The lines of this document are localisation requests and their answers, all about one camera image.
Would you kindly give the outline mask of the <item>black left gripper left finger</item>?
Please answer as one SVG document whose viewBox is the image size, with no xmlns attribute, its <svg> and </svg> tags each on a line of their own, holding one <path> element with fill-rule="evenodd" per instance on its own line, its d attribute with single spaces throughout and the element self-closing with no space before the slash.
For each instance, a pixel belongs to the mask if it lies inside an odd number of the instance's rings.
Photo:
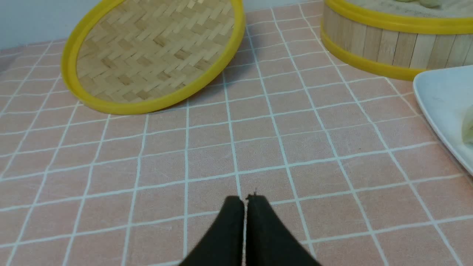
<svg viewBox="0 0 473 266">
<path fill-rule="evenodd" d="M 244 203 L 228 196 L 204 236 L 181 266 L 240 266 L 243 253 Z"/>
</svg>

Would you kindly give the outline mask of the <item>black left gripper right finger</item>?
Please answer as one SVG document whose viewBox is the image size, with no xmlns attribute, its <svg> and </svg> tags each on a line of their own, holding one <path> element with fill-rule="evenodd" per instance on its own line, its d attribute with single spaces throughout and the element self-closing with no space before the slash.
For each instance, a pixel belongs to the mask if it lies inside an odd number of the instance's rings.
<svg viewBox="0 0 473 266">
<path fill-rule="evenodd" d="M 263 195 L 247 196 L 247 266 L 319 266 Z"/>
</svg>

